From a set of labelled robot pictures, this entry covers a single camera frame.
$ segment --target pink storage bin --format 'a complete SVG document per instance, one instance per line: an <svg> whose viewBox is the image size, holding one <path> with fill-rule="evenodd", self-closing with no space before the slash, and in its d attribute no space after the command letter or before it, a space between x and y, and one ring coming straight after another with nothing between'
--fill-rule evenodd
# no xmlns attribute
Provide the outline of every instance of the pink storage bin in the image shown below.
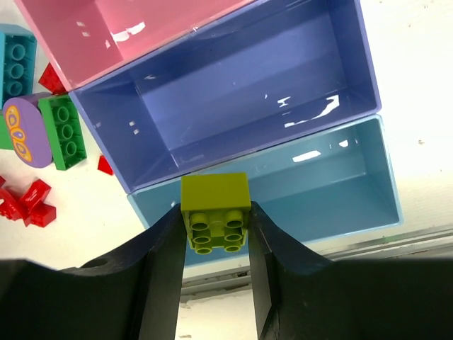
<svg viewBox="0 0 453 340"><path fill-rule="evenodd" d="M253 0L16 0L71 91Z"/></svg>

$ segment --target red triangle block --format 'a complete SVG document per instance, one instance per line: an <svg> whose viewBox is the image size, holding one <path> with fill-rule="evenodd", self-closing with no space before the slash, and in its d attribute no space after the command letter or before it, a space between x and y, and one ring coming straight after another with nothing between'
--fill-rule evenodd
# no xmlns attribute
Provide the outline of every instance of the red triangle block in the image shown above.
<svg viewBox="0 0 453 340"><path fill-rule="evenodd" d="M52 92L52 94L67 94L68 91L64 88L62 82L59 80L57 73L55 72L52 65L49 63L45 68L44 73L42 74L39 82L47 90Z"/></svg>
<svg viewBox="0 0 453 340"><path fill-rule="evenodd" d="M103 154L99 157L98 170L113 176L113 170Z"/></svg>

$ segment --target light blue storage bin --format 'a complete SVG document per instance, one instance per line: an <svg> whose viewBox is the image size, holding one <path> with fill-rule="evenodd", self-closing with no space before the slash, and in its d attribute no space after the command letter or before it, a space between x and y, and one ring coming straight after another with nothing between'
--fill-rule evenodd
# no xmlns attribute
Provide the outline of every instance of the light blue storage bin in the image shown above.
<svg viewBox="0 0 453 340"><path fill-rule="evenodd" d="M394 226L401 208L378 115L303 137L197 174L245 171L251 199L301 242ZM180 179L128 196L146 228L180 200ZM186 266L247 254L188 250Z"/></svg>

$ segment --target white table surface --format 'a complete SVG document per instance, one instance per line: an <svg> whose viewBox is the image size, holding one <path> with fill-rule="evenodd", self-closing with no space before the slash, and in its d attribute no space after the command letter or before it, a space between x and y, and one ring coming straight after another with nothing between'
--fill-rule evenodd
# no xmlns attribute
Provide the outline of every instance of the white table surface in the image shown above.
<svg viewBox="0 0 453 340"><path fill-rule="evenodd" d="M362 7L405 224L318 242L315 249L453 225L453 0L362 0ZM0 22L27 27L13 0L0 2ZM38 48L36 81L46 64ZM82 128L88 159L68 171L54 165L34 169L14 152L0 150L0 175L8 184L24 191L42 179L53 187L46 203L58 214L45 229L0 217L0 259L80 266L143 231L116 178L96 169L101 153L83 123ZM218 264L185 275L213 268Z"/></svg>

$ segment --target toy block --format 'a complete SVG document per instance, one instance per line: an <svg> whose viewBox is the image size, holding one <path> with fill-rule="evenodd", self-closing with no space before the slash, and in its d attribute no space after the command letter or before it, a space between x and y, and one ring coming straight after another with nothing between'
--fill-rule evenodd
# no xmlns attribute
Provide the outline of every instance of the toy block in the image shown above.
<svg viewBox="0 0 453 340"><path fill-rule="evenodd" d="M38 179L37 181L34 181L27 192L23 194L19 203L26 209L33 210L38 205L44 203L51 190L51 186Z"/></svg>
<svg viewBox="0 0 453 340"><path fill-rule="evenodd" d="M47 132L41 112L40 98L50 94L41 92L10 98L4 104L4 120L19 159L34 168L45 168L52 163Z"/></svg>
<svg viewBox="0 0 453 340"><path fill-rule="evenodd" d="M86 159L79 114L69 96L42 98L38 106L57 169L67 170Z"/></svg>
<svg viewBox="0 0 453 340"><path fill-rule="evenodd" d="M107 159L105 159L105 156L103 154L99 156L98 170L105 172L108 175L113 176L113 170L110 167L109 163L107 162Z"/></svg>
<svg viewBox="0 0 453 340"><path fill-rule="evenodd" d="M189 245L197 254L227 252L246 244L251 208L245 173L183 176L181 212Z"/></svg>
<svg viewBox="0 0 453 340"><path fill-rule="evenodd" d="M44 228L57 218L57 209L51 205L41 204L31 210L30 223Z"/></svg>
<svg viewBox="0 0 453 340"><path fill-rule="evenodd" d="M9 220L25 219L28 217L27 210L17 202L16 198L8 190L0 188L0 199L4 202L0 205L1 216Z"/></svg>
<svg viewBox="0 0 453 340"><path fill-rule="evenodd" d="M0 108L13 97L31 94L36 39L17 25L0 24Z"/></svg>
<svg viewBox="0 0 453 340"><path fill-rule="evenodd" d="M52 94L67 94L63 83L59 80L57 73L50 63L45 68L44 73L42 73L42 76L38 83L52 92Z"/></svg>
<svg viewBox="0 0 453 340"><path fill-rule="evenodd" d="M14 150L13 142L9 137L9 129L6 126L6 121L3 115L0 114L0 149Z"/></svg>

